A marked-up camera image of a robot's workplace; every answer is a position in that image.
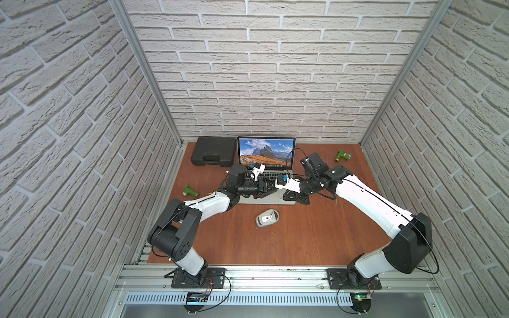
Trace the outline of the grey wireless mouse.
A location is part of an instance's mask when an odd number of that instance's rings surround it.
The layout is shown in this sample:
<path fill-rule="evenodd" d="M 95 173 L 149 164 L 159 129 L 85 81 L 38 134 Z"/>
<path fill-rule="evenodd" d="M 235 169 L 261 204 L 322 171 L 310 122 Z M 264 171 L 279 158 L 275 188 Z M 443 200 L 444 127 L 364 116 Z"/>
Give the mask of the grey wireless mouse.
<path fill-rule="evenodd" d="M 268 209 L 262 212 L 256 218 L 256 224 L 260 228 L 264 228 L 270 225 L 274 225 L 280 219 L 279 213 L 275 209 Z"/>

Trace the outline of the black plastic tool case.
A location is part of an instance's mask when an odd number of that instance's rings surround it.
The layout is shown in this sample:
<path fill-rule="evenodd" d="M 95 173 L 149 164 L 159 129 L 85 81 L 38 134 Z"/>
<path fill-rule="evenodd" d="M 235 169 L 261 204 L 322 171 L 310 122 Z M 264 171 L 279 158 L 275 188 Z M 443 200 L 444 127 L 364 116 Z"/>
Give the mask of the black plastic tool case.
<path fill-rule="evenodd" d="M 200 136 L 191 156 L 195 166 L 219 165 L 230 167 L 234 163 L 237 140 L 233 137 Z"/>

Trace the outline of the aluminium corner post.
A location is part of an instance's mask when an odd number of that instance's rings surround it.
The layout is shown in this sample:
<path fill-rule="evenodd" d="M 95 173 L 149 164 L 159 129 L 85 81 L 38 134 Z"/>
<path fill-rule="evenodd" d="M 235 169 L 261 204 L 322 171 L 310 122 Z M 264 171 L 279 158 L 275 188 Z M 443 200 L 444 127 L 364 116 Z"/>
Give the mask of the aluminium corner post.
<path fill-rule="evenodd" d="M 437 2 L 436 6 L 433 8 L 432 14 L 429 16 L 429 19 L 427 20 L 426 24 L 424 25 L 424 28 L 421 30 L 420 34 L 418 35 L 416 42 L 414 43 L 412 49 L 410 50 L 409 54 L 407 55 L 401 69 L 397 73 L 396 78 L 394 79 L 387 94 L 385 95 L 384 99 L 382 100 L 382 103 L 381 103 L 380 107 L 378 108 L 377 112 L 375 113 L 375 116 L 372 118 L 372 121 L 371 121 L 370 125 L 368 126 L 366 132 L 364 133 L 363 137 L 361 138 L 361 141 L 359 142 L 359 145 L 361 146 L 361 148 L 363 148 L 364 146 L 367 145 L 368 140 L 371 137 L 371 135 L 373 134 L 376 126 L 379 124 L 380 120 L 382 119 L 383 115 L 385 114 L 386 110 L 388 109 L 391 101 L 396 96 L 397 92 L 400 89 L 400 86 L 404 83 L 405 79 L 408 77 L 408 75 L 413 70 L 416 62 L 422 55 L 429 40 L 432 38 L 432 36 L 436 32 L 438 26 L 440 25 L 440 22 L 444 18 L 445 14 L 447 13 L 447 11 L 450 8 L 452 3 L 453 3 L 453 0 L 440 0 Z"/>
<path fill-rule="evenodd" d="M 166 101 L 163 97 L 163 93 L 159 87 L 159 84 L 156 80 L 155 74 L 152 71 L 151 65 L 148 61 L 147 55 L 143 50 L 142 43 L 138 37 L 135 26 L 133 25 L 127 8 L 123 1 L 121 0 L 111 0 L 111 6 L 115 12 L 115 15 L 119 21 L 120 26 L 125 33 L 126 39 L 131 45 L 132 52 L 139 63 L 139 67 L 148 83 L 148 87 L 151 89 L 152 94 L 154 95 L 155 101 L 163 117 L 169 127 L 170 132 L 172 133 L 173 139 L 179 147 L 182 147 L 184 144 L 183 139 L 178 132 L 176 124 L 170 114 Z"/>

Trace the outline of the aluminium front rail frame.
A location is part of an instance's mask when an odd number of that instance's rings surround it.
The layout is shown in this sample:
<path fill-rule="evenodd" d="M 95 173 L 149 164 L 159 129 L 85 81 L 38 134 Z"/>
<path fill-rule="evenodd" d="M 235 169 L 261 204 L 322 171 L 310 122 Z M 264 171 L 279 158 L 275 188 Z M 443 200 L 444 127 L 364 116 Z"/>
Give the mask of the aluminium front rail frame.
<path fill-rule="evenodd" d="M 209 295 L 206 306 L 352 306 L 350 294 L 375 296 L 422 295 L 433 304 L 441 294 L 429 274 L 386 272 L 379 275 L 381 290 L 331 290 L 324 266 L 226 266 L 222 289 L 173 289 L 171 265 L 126 265 L 114 285 L 115 303 L 129 305 L 184 305 L 188 292 Z"/>

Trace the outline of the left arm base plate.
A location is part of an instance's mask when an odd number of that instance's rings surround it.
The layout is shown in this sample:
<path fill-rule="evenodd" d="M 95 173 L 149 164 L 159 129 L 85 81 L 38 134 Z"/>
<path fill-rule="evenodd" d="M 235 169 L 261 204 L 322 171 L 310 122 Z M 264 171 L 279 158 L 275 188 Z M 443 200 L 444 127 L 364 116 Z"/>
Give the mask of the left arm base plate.
<path fill-rule="evenodd" d="M 212 267 L 202 270 L 197 276 L 177 268 L 173 271 L 171 287 L 173 289 L 222 289 L 225 282 L 225 268 Z"/>

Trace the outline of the right controller board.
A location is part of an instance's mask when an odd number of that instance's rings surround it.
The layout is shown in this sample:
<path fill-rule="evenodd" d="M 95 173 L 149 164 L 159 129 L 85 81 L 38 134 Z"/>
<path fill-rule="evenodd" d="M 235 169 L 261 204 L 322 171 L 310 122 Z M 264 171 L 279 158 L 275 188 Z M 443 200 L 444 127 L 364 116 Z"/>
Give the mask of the right controller board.
<path fill-rule="evenodd" d="M 368 311 L 372 306 L 371 296 L 368 294 L 350 294 L 351 296 L 351 309 L 360 314 L 368 315 Z"/>

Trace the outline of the green toy drill right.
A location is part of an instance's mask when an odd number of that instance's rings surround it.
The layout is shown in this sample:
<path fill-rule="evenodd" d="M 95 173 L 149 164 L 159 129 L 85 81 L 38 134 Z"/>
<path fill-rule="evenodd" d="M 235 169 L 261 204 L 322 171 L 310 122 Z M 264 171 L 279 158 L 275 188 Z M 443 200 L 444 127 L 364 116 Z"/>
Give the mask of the green toy drill right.
<path fill-rule="evenodd" d="M 350 153 L 346 153 L 342 150 L 338 150 L 337 151 L 337 156 L 335 157 L 335 162 L 339 162 L 341 159 L 344 159 L 344 160 L 350 160 L 351 159 L 351 154 Z"/>

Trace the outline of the right aluminium corner post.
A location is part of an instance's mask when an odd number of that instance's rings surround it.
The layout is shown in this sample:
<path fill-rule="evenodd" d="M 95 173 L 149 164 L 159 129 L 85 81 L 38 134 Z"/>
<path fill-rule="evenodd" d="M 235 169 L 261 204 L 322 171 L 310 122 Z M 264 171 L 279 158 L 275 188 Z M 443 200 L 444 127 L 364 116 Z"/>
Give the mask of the right aluminium corner post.
<path fill-rule="evenodd" d="M 361 141 L 359 142 L 359 145 L 361 146 L 361 148 L 363 148 L 364 146 L 367 145 L 368 140 L 371 137 L 371 135 L 373 134 L 376 126 L 379 124 L 380 120 L 382 119 L 383 115 L 385 114 L 386 110 L 388 109 L 391 101 L 396 96 L 397 92 L 400 89 L 400 86 L 404 83 L 405 79 L 408 77 L 408 75 L 413 70 L 416 62 L 422 55 L 429 40 L 432 38 L 432 36 L 436 32 L 438 26 L 440 25 L 440 22 L 444 18 L 445 14 L 447 13 L 447 11 L 450 8 L 452 3 L 453 3 L 453 0 L 440 0 L 437 2 L 436 6 L 433 8 L 432 14 L 429 16 L 429 19 L 427 20 L 426 24 L 424 25 L 424 28 L 421 30 L 420 34 L 418 35 L 416 42 L 414 43 L 412 49 L 410 50 L 409 54 L 407 55 L 401 69 L 397 73 L 396 78 L 394 79 L 387 94 L 385 95 L 384 99 L 382 100 L 382 103 L 381 103 L 380 107 L 378 108 L 377 112 L 375 113 L 375 116 L 372 118 L 372 121 L 371 121 L 370 125 L 368 126 L 366 132 L 364 133 L 363 137 L 361 138 Z"/>

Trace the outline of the green toy drill left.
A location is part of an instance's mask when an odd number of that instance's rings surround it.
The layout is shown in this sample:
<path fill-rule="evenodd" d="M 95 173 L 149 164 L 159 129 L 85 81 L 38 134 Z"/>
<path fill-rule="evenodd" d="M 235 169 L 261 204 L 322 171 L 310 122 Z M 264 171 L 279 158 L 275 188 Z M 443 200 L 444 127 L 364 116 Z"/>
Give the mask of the green toy drill left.
<path fill-rule="evenodd" d="M 183 196 L 193 196 L 198 197 L 199 193 L 193 190 L 188 184 L 184 186 L 184 190 L 182 192 Z"/>

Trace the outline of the left controller board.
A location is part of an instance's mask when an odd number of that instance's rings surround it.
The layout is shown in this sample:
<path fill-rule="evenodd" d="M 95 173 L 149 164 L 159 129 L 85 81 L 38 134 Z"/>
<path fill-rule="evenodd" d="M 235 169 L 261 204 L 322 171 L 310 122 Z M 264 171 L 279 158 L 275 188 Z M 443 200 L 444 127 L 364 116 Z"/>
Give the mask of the left controller board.
<path fill-rule="evenodd" d="M 195 314 L 205 307 L 208 303 L 208 298 L 209 295 L 206 293 L 188 292 L 184 309 L 190 314 Z"/>

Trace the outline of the silver open laptop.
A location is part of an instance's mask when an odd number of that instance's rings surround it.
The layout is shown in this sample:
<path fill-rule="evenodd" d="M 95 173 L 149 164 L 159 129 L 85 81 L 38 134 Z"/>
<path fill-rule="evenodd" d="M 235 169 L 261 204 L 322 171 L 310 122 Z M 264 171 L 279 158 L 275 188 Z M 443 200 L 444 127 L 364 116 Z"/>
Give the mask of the silver open laptop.
<path fill-rule="evenodd" d="M 272 185 L 277 177 L 293 173 L 293 151 L 296 145 L 294 137 L 239 136 L 237 144 L 238 161 L 247 167 L 246 179 L 248 181 L 254 180 L 251 170 L 256 164 L 265 166 L 264 172 L 258 175 L 258 179 L 264 179 Z"/>

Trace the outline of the green toy drill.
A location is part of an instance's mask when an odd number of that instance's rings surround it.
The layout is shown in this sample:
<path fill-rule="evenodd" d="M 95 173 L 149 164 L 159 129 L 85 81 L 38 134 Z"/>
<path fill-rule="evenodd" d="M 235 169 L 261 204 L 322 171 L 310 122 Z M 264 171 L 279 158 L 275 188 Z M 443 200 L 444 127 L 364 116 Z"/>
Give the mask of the green toy drill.
<path fill-rule="evenodd" d="M 338 150 L 337 151 L 337 156 L 335 157 L 335 162 L 339 162 L 341 159 L 344 159 L 344 160 L 350 160 L 351 159 L 351 154 L 350 153 L 346 153 L 342 150 Z"/>
<path fill-rule="evenodd" d="M 183 196 L 193 196 L 198 197 L 199 193 L 193 190 L 188 184 L 184 186 L 184 190 L 182 192 Z"/>

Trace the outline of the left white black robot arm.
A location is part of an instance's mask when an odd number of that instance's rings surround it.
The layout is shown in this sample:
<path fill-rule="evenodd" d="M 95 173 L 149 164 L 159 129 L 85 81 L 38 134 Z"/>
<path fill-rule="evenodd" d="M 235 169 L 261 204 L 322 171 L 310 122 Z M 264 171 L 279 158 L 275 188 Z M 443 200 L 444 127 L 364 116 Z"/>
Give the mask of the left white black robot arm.
<path fill-rule="evenodd" d="M 170 200 L 152 229 L 147 242 L 171 259 L 182 273 L 191 279 L 191 285 L 210 282 L 208 264 L 193 248 L 202 221 L 233 209 L 241 197 L 264 198 L 278 191 L 276 180 L 259 176 L 260 164 L 246 178 L 247 168 L 233 165 L 220 187 L 209 196 L 191 201 Z"/>

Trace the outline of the left aluminium corner post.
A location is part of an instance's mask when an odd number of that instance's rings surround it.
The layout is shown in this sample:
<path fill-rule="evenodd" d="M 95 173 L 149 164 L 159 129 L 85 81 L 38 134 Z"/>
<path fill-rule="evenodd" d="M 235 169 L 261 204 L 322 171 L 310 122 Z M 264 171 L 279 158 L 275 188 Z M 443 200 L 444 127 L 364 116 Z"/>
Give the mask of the left aluminium corner post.
<path fill-rule="evenodd" d="M 170 114 L 166 101 L 163 97 L 163 93 L 159 87 L 159 84 L 156 80 L 155 74 L 152 71 L 151 65 L 148 61 L 147 55 L 143 50 L 142 43 L 138 37 L 135 26 L 133 25 L 127 8 L 123 1 L 121 0 L 111 0 L 111 6 L 115 12 L 115 15 L 119 21 L 120 26 L 125 33 L 126 39 L 131 45 L 132 52 L 139 63 L 139 67 L 148 83 L 148 87 L 151 89 L 152 94 L 154 95 L 155 101 L 163 117 L 169 127 L 170 132 L 172 133 L 173 139 L 179 147 L 182 147 L 184 144 L 183 139 L 178 132 L 176 124 Z"/>

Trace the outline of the controller board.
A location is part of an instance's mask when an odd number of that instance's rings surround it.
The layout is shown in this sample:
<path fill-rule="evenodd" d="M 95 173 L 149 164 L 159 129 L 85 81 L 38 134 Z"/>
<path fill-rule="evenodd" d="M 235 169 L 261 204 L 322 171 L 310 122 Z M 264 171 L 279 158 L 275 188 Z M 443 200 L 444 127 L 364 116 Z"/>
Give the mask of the controller board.
<path fill-rule="evenodd" d="M 190 314 L 195 314 L 205 307 L 208 303 L 208 298 L 209 295 L 206 293 L 188 292 L 184 309 Z"/>
<path fill-rule="evenodd" d="M 368 311 L 372 306 L 371 296 L 368 294 L 350 294 L 351 296 L 351 309 L 360 314 L 368 315 Z"/>

